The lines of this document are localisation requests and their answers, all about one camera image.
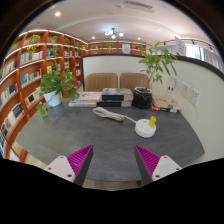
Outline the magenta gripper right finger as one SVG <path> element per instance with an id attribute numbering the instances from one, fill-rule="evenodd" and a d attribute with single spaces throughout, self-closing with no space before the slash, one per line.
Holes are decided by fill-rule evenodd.
<path id="1" fill-rule="evenodd" d="M 158 156 L 138 145 L 135 146 L 134 155 L 143 185 L 147 185 L 181 170 L 181 167 L 168 155 Z"/>

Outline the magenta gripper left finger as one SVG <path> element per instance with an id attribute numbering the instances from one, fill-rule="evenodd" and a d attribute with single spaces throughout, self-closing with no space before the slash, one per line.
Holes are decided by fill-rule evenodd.
<path id="1" fill-rule="evenodd" d="M 69 156 L 60 155 L 45 170 L 82 186 L 93 156 L 93 146 L 84 147 Z"/>

